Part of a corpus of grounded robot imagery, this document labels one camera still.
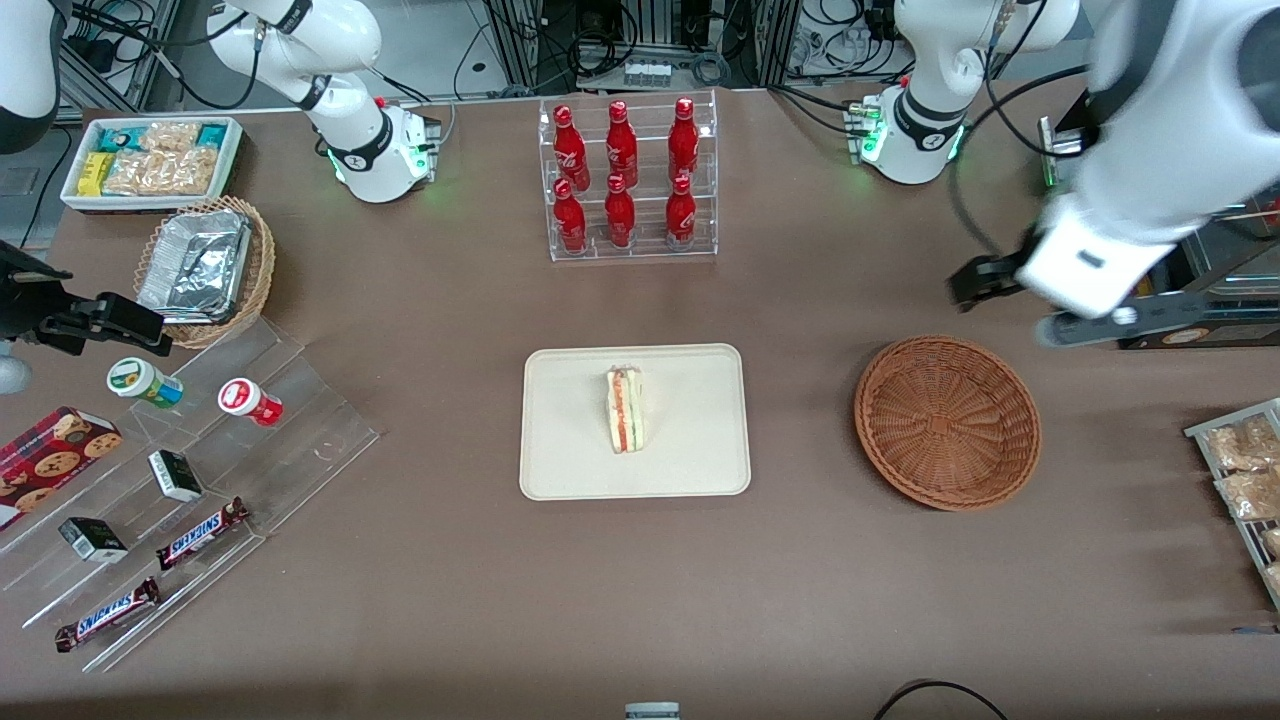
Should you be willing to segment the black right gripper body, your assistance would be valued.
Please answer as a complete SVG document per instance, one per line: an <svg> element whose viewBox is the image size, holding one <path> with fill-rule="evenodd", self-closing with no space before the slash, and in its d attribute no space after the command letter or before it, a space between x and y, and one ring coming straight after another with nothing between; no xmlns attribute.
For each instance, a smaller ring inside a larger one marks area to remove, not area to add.
<svg viewBox="0 0 1280 720"><path fill-rule="evenodd" d="M73 277L27 254L6 241L1 242L1 338L3 341L38 342L42 319L70 306L63 281Z"/></svg>

